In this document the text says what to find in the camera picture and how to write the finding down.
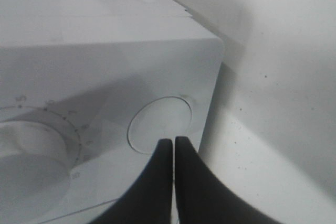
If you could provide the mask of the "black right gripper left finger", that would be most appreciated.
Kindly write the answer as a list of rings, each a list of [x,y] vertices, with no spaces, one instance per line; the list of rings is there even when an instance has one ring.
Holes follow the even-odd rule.
[[[173,143],[162,139],[132,186],[92,223],[170,223],[172,191]]]

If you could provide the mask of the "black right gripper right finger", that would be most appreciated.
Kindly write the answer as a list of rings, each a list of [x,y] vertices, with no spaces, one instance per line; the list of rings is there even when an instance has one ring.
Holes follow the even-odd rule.
[[[175,192],[180,223],[278,223],[229,190],[185,136],[175,138]]]

